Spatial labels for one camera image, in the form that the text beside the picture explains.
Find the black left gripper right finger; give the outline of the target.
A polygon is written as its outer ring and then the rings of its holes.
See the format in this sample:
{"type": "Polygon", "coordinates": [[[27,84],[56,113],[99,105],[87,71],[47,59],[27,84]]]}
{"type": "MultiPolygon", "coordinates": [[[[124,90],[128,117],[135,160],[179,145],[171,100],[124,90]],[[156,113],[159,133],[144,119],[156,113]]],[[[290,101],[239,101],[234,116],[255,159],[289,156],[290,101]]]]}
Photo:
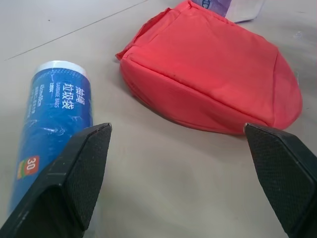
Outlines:
{"type": "Polygon", "coordinates": [[[258,180],[289,238],[317,238],[317,156],[295,135],[244,127],[258,180]]]}

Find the blue garbage bag roll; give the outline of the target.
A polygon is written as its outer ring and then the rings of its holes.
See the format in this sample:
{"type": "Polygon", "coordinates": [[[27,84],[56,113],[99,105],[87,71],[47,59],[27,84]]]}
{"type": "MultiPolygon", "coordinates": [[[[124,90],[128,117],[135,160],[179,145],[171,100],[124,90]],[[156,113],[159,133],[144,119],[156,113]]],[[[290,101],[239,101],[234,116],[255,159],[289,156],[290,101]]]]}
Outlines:
{"type": "Polygon", "coordinates": [[[69,139],[93,125],[86,70],[72,62],[41,64],[31,80],[8,213],[69,139]]]}

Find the red fabric pouch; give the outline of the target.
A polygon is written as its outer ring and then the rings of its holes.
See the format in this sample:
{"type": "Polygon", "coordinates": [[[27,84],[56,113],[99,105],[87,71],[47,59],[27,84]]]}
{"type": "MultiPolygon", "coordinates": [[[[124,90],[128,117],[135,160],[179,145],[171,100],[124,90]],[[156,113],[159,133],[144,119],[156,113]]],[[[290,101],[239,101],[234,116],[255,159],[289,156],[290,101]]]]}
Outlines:
{"type": "Polygon", "coordinates": [[[116,57],[133,96],[186,127],[285,129],[302,111],[297,79],[278,47],[191,0],[150,19],[116,57]]]}

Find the white purple plastic package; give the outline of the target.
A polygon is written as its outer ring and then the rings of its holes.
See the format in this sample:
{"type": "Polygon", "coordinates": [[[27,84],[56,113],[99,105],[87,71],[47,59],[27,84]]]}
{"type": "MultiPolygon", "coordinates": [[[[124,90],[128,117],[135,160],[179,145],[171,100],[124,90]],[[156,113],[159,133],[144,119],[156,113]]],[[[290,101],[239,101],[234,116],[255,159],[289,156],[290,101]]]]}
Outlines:
{"type": "Polygon", "coordinates": [[[234,22],[254,20],[260,13],[265,0],[191,0],[197,5],[210,10],[234,22]]]}

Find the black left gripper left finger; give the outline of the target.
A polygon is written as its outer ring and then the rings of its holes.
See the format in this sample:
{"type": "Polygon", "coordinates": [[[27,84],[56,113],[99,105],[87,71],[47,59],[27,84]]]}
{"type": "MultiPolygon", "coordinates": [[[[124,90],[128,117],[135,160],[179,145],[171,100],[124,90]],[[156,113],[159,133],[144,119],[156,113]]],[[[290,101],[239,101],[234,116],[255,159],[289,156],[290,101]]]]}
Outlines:
{"type": "Polygon", "coordinates": [[[102,187],[112,126],[71,137],[0,228],[0,238],[83,238],[102,187]]]}

